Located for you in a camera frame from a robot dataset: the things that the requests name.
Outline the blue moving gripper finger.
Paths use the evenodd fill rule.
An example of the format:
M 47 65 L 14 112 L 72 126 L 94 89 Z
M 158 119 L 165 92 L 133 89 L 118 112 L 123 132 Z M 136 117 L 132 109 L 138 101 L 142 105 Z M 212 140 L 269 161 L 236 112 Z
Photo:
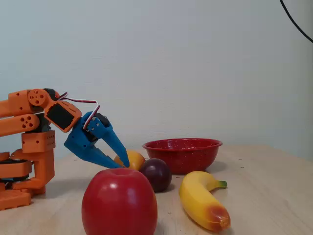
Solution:
M 117 137 L 113 126 L 106 117 L 93 117 L 88 124 L 89 132 L 106 142 L 106 144 L 120 157 L 125 167 L 130 166 L 127 150 Z

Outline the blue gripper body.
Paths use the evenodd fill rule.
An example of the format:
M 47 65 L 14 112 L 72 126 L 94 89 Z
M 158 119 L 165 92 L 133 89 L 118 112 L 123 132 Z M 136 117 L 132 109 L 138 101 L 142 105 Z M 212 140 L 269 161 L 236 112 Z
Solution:
M 90 114 L 91 112 L 87 112 L 78 120 L 64 143 L 64 146 L 68 150 L 84 161 L 86 161 L 85 149 L 89 146 L 95 146 L 95 143 L 98 141 L 97 137 L 83 129 L 83 126 Z

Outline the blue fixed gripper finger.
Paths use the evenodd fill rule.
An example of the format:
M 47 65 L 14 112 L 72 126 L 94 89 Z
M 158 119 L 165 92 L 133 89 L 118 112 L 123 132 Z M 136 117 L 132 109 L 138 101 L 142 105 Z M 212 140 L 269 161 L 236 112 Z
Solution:
M 85 160 L 90 163 L 103 166 L 109 169 L 122 167 L 95 146 L 89 146 L 85 149 L 85 151 L 86 151 Z

